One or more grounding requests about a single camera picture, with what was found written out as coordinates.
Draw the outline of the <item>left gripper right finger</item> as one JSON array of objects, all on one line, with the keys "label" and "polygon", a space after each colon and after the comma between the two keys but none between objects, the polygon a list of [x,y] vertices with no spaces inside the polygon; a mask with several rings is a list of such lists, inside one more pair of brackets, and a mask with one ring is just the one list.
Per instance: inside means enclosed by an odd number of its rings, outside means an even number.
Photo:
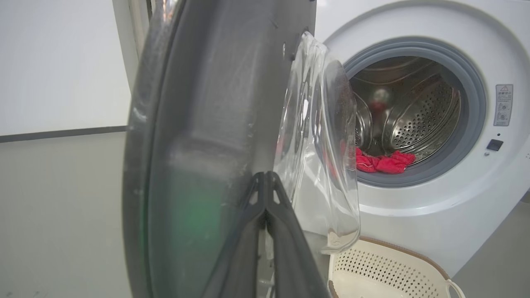
[{"label": "left gripper right finger", "polygon": [[269,171],[265,182],[265,222],[273,239],[275,297],[330,298],[280,177]]}]

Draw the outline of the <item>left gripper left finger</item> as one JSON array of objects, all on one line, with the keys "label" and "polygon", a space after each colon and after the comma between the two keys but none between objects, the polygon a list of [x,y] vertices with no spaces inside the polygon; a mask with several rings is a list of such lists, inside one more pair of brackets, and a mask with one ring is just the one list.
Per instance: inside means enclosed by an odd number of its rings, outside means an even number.
[{"label": "left gripper left finger", "polygon": [[265,222],[265,189],[265,173],[259,172],[248,185],[240,217],[225,240],[203,298],[256,297],[259,234]]}]

